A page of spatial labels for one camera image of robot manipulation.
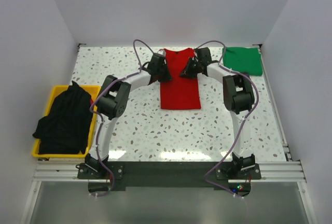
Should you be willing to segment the red polo shirt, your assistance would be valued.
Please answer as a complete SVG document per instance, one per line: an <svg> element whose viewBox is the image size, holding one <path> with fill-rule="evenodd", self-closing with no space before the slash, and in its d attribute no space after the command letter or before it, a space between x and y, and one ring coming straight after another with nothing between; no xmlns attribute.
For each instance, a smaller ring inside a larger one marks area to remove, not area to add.
<svg viewBox="0 0 332 224"><path fill-rule="evenodd" d="M160 84L161 108L164 110L195 110L201 108L196 78L180 76L195 53L191 48L181 51L164 49L172 80Z"/></svg>

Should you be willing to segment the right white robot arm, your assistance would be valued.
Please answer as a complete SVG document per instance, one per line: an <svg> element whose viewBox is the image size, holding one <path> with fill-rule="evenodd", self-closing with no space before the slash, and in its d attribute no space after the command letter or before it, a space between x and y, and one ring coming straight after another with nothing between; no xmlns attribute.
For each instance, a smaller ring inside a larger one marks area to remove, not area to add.
<svg viewBox="0 0 332 224"><path fill-rule="evenodd" d="M230 112L234 143L229 153L232 154L231 173L242 179L255 166L255 156L251 144L250 114L255 109L255 96L249 75L236 72L212 60L209 48L196 48L180 73L183 78L196 78L198 74L211 77L223 86L225 108Z"/></svg>

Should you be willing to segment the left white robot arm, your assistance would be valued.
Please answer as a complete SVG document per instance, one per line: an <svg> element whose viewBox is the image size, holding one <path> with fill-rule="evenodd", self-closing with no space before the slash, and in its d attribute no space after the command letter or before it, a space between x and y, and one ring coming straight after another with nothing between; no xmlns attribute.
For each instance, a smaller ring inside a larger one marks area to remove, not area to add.
<svg viewBox="0 0 332 224"><path fill-rule="evenodd" d="M95 178L107 174L109 144L118 118L125 112L131 91L152 84L155 81L168 82L172 77L164 55L153 53L147 67L124 78L109 75L105 78L96 100L90 110L100 118L91 149L85 157L85 165Z"/></svg>

